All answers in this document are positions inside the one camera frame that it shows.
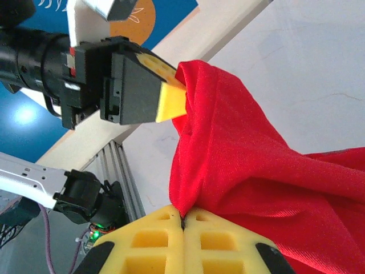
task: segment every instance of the red fabric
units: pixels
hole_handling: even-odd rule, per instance
[[[170,198],[274,241],[298,274],[365,273],[365,148],[291,150],[234,75],[201,61],[179,65],[187,115]]]

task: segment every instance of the blue poster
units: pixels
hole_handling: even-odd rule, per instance
[[[36,14],[22,26],[67,33],[66,0],[34,0]],[[111,36],[123,35],[152,49],[193,9],[195,0],[139,0],[131,16],[111,23]],[[22,92],[0,84],[0,151],[36,162],[66,132],[62,121]]]

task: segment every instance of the black cylinder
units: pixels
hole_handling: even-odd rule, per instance
[[[0,81],[58,98],[62,53],[69,48],[67,34],[20,27],[0,30]]]

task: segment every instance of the black camera lens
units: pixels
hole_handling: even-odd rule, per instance
[[[35,13],[33,0],[1,0],[0,28],[16,27]]]

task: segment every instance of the orange circle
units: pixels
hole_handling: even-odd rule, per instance
[[[126,21],[111,22],[111,36],[125,36],[142,45],[151,35],[156,22],[156,10],[152,0],[138,0]]]

